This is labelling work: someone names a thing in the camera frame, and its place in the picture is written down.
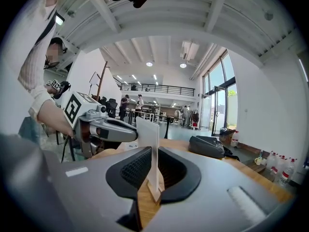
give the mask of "wooden pole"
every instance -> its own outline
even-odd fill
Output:
[[[102,85],[102,81],[103,81],[103,76],[104,76],[104,73],[105,73],[105,69],[108,68],[107,67],[107,61],[105,62],[105,65],[104,65],[104,68],[103,68],[103,71],[102,71],[102,75],[101,75],[101,78],[100,78],[100,83],[98,85],[98,93],[97,93],[97,98],[96,100],[98,101],[98,98],[99,98],[99,95],[100,95],[100,91],[101,91],[101,85]]]

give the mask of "green plant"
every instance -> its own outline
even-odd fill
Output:
[[[227,93],[227,96],[230,97],[230,96],[236,96],[237,93],[234,91],[234,90],[229,90],[228,93]]]

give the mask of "robotic arm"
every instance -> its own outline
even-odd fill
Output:
[[[95,155],[99,148],[117,149],[122,142],[132,142],[138,137],[135,127],[107,117],[106,106],[80,92],[72,92],[64,115],[86,158]]]

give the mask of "person's arm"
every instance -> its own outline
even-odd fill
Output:
[[[45,101],[38,113],[38,121],[55,130],[73,137],[73,130],[64,116],[63,110],[55,106],[52,101]]]

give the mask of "cable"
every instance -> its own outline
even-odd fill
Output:
[[[65,152],[65,150],[66,150],[66,146],[67,146],[67,143],[68,143],[68,141],[69,141],[69,137],[70,137],[70,136],[67,136],[66,140],[64,141],[61,163],[63,162],[63,159],[64,159],[64,152]]]

